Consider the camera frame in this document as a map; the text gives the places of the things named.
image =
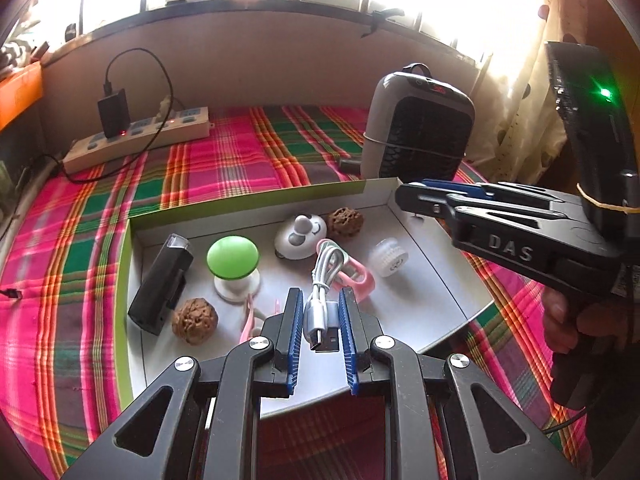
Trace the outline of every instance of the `blue gripper pad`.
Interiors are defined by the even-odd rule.
[[[338,301],[338,320],[340,321],[340,338],[342,339],[342,354],[344,355],[344,369],[347,372],[347,383],[351,389],[351,395],[358,394],[358,368],[356,366],[356,345],[353,341],[351,321],[344,291],[340,291]]]
[[[291,338],[289,339],[289,352],[287,353],[287,390],[293,395],[293,390],[298,382],[298,365],[300,364],[300,340],[302,339],[302,320],[304,311],[304,299],[302,291],[298,293],[296,310],[293,315]]]

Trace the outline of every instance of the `curtain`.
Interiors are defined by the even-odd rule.
[[[534,184],[566,142],[545,42],[585,41],[586,0],[498,0],[492,10],[466,157],[492,182]]]

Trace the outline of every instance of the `portable heater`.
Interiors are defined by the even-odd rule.
[[[423,75],[414,74],[420,68]],[[476,116],[457,88],[431,78],[422,63],[382,78],[376,87],[362,149],[363,178],[451,180],[465,155]]]

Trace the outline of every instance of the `black cable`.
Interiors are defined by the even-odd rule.
[[[26,168],[24,168],[24,170],[22,170],[22,175],[20,176],[20,179],[18,179],[17,187],[19,188],[19,190],[18,190],[18,196],[15,199],[14,211],[11,213],[11,216],[9,216],[9,223],[4,228],[4,231],[2,232],[2,234],[0,235],[0,242],[2,242],[2,240],[4,240],[4,237],[9,232],[9,228],[11,227],[11,224],[14,223],[14,217],[15,217],[15,214],[18,212],[18,206],[20,205],[20,200],[22,200],[22,195],[24,194],[24,189],[27,187],[27,185],[24,184],[24,183],[22,184],[22,186],[20,186],[20,183],[24,179],[24,175],[27,172],[31,173],[31,171],[33,171],[33,166],[34,166],[35,162],[36,161],[34,160],[30,165],[28,165]]]
[[[17,288],[0,288],[0,294],[10,300],[21,300],[22,293]]]
[[[625,290],[626,290],[626,343],[625,348],[628,347],[633,342],[634,336],[634,321],[635,321],[635,311],[634,311],[634,267],[632,265],[625,266]],[[542,433],[548,435],[550,433],[555,433],[556,431],[564,430],[568,426],[572,425],[574,422],[577,422],[581,418],[583,418],[587,412],[593,408],[596,403],[602,397],[605,389],[609,386],[609,383],[605,384],[600,393],[593,399],[593,402],[588,406],[585,406],[578,413],[576,413],[571,418],[568,418],[566,421],[556,424],[555,426],[551,426],[550,428],[546,428],[546,430],[542,430]]]
[[[593,405],[594,403],[592,403],[589,406],[585,406],[583,409],[581,409],[578,413],[576,413],[571,418],[568,418],[566,421],[562,422],[561,424],[556,424],[555,426],[546,428],[546,430],[542,430],[542,433],[544,433],[545,435],[548,435],[551,433],[555,433],[556,431],[564,430],[564,428],[567,428],[568,426],[572,425],[574,422],[577,422],[578,420],[583,418]]]
[[[102,174],[100,176],[94,176],[93,178],[74,178],[74,177],[70,176],[66,172],[65,167],[64,167],[64,165],[62,164],[61,161],[57,160],[57,158],[55,156],[50,155],[49,153],[44,153],[42,156],[44,156],[45,158],[50,158],[50,159],[54,160],[57,163],[58,167],[60,168],[60,171],[62,172],[62,174],[72,184],[91,184],[93,182],[99,182],[100,180],[104,180],[105,178],[109,178],[110,176],[113,176],[113,175],[115,175],[117,173],[120,173],[125,168],[128,168],[131,164],[136,162],[140,158],[140,156],[142,156],[143,153],[148,151],[148,149],[151,147],[151,145],[158,138],[158,135],[160,134],[160,132],[164,129],[164,126],[165,126],[166,122],[169,120],[169,117],[171,116],[171,111],[174,108],[174,100],[175,100],[175,97],[174,97],[174,84],[171,82],[171,78],[169,77],[169,73],[167,72],[164,64],[162,64],[162,61],[160,61],[160,58],[158,56],[156,56],[156,54],[154,54],[150,50],[148,50],[146,48],[142,48],[140,46],[136,46],[134,48],[128,48],[127,50],[123,50],[121,53],[119,53],[117,56],[115,56],[109,62],[109,64],[107,65],[107,70],[105,70],[105,73],[104,73],[104,92],[105,92],[105,95],[110,95],[112,93],[111,82],[109,81],[109,70],[111,68],[111,65],[120,56],[123,56],[124,54],[128,54],[129,52],[135,52],[137,50],[139,50],[140,52],[146,52],[147,54],[149,54],[151,57],[153,57],[158,62],[158,65],[160,66],[160,69],[162,70],[162,73],[164,74],[164,78],[166,79],[166,82],[169,85],[170,102],[169,102],[169,107],[167,109],[166,115],[164,116],[164,119],[162,120],[162,123],[160,124],[160,127],[158,128],[156,133],[153,135],[153,137],[151,137],[151,140],[146,144],[146,146],[144,148],[142,148],[142,150],[139,153],[134,155],[133,158],[131,158],[127,162],[124,162],[116,170],[110,171],[109,173],[105,173],[105,174]]]
[[[180,101],[180,99],[178,99],[177,97],[175,98],[175,102],[177,102],[183,110],[186,110],[187,107],[184,105],[184,103],[182,101]]]

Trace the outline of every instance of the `wall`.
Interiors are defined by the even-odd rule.
[[[157,54],[187,107],[318,104],[369,107],[377,82],[409,62],[469,92],[475,66],[442,48],[324,16],[292,12],[210,12],[129,28],[79,46],[43,71],[42,121],[47,147],[101,131],[96,101],[104,70],[120,51],[143,46]],[[132,120],[153,116],[168,93],[155,61],[135,52],[114,63],[114,89],[127,92]]]

